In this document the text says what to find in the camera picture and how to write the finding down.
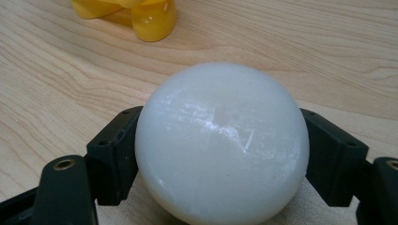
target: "yellow object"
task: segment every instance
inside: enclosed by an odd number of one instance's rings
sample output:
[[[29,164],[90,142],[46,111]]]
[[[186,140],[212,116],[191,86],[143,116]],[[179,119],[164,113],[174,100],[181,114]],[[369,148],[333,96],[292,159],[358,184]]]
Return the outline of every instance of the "yellow object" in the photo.
[[[175,0],[72,0],[76,13],[93,19],[130,8],[135,35],[143,41],[166,38],[176,25]]]

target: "table surface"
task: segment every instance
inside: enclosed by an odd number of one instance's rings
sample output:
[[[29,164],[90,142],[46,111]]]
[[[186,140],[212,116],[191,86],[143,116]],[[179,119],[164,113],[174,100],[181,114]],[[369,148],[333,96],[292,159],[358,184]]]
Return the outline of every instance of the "table surface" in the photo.
[[[124,109],[144,105],[183,68],[232,62],[260,69],[302,108],[398,158],[396,0],[179,0],[178,22],[143,42],[121,10],[83,20],[69,1],[0,0],[0,201],[38,185],[41,169],[85,145]],[[358,200],[329,208],[304,181],[264,224],[356,224]],[[99,207],[100,224],[183,224],[149,196]]]

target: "screw hole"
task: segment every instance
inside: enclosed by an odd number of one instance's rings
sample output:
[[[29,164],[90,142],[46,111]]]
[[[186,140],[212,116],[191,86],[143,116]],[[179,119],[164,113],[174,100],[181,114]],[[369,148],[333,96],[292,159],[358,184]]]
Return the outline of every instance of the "screw hole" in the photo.
[[[355,147],[357,146],[354,142],[347,142],[348,146]]]
[[[99,142],[99,145],[105,145],[105,144],[107,144],[108,143],[108,141],[100,141]]]
[[[398,171],[398,161],[397,160],[388,160],[387,165],[393,168],[395,171]]]
[[[62,161],[57,162],[53,168],[56,171],[64,171],[66,169],[69,169],[70,167],[74,166],[75,160],[73,159],[64,159]]]

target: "wood grain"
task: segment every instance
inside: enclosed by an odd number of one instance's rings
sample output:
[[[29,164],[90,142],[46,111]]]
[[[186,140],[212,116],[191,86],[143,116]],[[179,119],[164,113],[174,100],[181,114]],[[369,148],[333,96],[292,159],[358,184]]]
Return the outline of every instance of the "wood grain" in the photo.
[[[119,112],[144,105],[188,66],[258,68],[370,147],[398,158],[396,0],[180,0],[166,39],[145,43],[129,12],[78,18],[69,1],[0,0],[0,201],[38,184],[54,158],[85,145]],[[307,181],[265,224],[356,224],[358,201],[328,208]],[[148,195],[141,176],[101,224],[183,224]]]

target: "white ball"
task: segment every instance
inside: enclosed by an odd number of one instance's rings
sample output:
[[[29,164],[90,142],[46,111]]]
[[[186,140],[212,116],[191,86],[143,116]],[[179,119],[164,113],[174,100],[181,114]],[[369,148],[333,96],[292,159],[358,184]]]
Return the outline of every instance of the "white ball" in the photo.
[[[306,173],[299,107],[268,75],[235,64],[189,67],[141,112],[135,153],[155,200],[190,224],[258,224],[292,199]]]

